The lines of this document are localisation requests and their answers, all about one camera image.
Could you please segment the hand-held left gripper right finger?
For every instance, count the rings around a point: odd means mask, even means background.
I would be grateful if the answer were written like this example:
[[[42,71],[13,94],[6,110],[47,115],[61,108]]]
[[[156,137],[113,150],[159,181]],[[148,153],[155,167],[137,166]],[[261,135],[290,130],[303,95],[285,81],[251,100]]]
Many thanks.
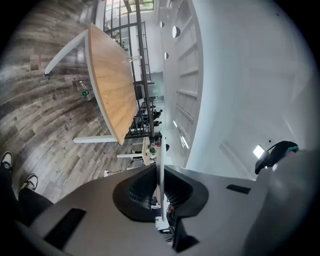
[[[173,249],[188,256],[244,256],[263,203],[258,180],[164,167],[164,193],[174,208]]]

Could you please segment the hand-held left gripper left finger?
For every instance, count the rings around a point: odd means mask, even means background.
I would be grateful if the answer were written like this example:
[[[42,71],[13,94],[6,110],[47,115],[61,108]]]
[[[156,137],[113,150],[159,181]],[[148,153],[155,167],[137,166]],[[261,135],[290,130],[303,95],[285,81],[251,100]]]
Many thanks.
[[[29,240],[45,256],[168,256],[151,210],[156,167],[87,182],[45,210]]]

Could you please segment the wooden top white-leg table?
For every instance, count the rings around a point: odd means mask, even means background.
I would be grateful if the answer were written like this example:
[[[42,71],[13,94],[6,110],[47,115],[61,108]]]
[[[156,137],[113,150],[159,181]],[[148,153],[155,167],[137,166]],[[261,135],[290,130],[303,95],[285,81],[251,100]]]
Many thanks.
[[[109,135],[75,137],[75,144],[124,143],[138,112],[131,64],[128,54],[99,27],[90,23],[86,30],[68,42],[44,70],[48,75],[71,50],[85,44],[85,60],[90,83]]]

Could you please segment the person's right leg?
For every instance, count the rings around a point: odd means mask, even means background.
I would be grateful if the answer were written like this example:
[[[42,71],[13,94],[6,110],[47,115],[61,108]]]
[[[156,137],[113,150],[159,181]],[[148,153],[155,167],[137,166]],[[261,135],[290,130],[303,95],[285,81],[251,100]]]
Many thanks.
[[[49,199],[28,188],[22,188],[19,191],[18,202],[27,226],[30,226],[40,214],[53,205]]]

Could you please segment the square ceiling light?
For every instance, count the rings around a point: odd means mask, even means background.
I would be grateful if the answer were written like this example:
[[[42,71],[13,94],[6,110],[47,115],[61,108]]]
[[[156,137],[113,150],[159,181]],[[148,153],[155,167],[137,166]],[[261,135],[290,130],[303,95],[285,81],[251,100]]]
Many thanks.
[[[253,154],[257,157],[257,159],[260,159],[264,153],[265,149],[259,144],[253,150]]]

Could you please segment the person's right shoe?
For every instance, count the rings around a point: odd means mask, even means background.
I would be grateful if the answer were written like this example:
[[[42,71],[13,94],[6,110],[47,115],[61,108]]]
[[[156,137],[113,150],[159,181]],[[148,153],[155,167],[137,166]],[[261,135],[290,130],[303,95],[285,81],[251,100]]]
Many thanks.
[[[22,184],[20,190],[28,189],[34,192],[37,186],[38,186],[38,176],[34,173],[31,173]]]

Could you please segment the person's shoe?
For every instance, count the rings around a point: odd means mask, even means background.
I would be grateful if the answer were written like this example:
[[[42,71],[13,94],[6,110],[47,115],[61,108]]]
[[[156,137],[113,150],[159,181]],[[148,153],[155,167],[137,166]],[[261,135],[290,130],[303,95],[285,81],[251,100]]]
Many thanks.
[[[0,160],[0,167],[9,170],[10,172],[13,169],[14,156],[10,151],[6,151]]]
[[[38,176],[34,173],[31,173],[22,184],[20,190],[28,189],[34,192],[37,186],[38,186]]]

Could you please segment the small wooden white-legged table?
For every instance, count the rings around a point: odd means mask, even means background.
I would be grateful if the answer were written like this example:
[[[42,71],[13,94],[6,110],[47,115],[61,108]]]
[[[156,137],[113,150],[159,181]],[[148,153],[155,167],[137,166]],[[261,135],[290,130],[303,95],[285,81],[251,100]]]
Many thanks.
[[[132,169],[131,165],[136,162],[140,161],[143,166],[155,165],[156,164],[156,157],[151,158],[152,154],[151,149],[151,142],[149,137],[144,137],[142,142],[135,142],[132,144],[133,146],[142,146],[142,149],[139,152],[135,153],[128,153],[128,154],[117,154],[116,157],[118,159],[130,159],[130,164],[126,168],[127,170]]]

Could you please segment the person's black-white sneakers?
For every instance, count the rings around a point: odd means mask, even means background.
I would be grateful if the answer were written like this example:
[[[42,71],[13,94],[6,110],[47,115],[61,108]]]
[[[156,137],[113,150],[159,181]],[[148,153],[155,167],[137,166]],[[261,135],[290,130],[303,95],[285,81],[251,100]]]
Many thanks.
[[[12,187],[11,170],[0,166],[0,200],[11,208],[19,207],[19,202]]]

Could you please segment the person's left shoe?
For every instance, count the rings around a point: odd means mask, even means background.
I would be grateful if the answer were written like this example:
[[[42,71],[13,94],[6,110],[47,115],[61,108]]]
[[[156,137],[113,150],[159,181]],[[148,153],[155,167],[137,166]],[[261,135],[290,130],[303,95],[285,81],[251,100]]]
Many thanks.
[[[10,172],[13,169],[14,156],[10,151],[6,151],[0,160],[0,167],[9,170]]]

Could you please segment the green-label water bottle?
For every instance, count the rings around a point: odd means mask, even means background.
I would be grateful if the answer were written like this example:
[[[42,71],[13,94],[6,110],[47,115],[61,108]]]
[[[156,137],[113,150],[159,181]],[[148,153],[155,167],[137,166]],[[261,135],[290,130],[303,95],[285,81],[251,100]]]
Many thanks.
[[[87,101],[90,101],[92,99],[92,97],[91,97],[91,95],[89,93],[89,90],[88,90],[87,86],[83,83],[82,80],[79,81],[79,84],[81,86],[81,93],[82,93],[84,99],[87,100]]]

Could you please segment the frosted glass partition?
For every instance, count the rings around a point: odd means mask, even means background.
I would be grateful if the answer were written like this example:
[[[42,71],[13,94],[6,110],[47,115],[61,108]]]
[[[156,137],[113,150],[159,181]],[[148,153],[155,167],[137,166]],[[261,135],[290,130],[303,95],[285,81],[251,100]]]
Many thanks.
[[[155,98],[155,101],[164,101],[164,76],[162,72],[150,74],[152,84],[148,84],[148,94]]]

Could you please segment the black-framed window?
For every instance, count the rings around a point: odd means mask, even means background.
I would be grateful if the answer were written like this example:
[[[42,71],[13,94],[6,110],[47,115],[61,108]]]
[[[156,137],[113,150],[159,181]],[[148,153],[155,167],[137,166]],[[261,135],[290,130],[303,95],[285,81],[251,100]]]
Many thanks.
[[[106,0],[105,22],[109,23],[112,19],[135,13],[136,2],[139,2],[141,12],[153,11],[155,8],[155,0]]]

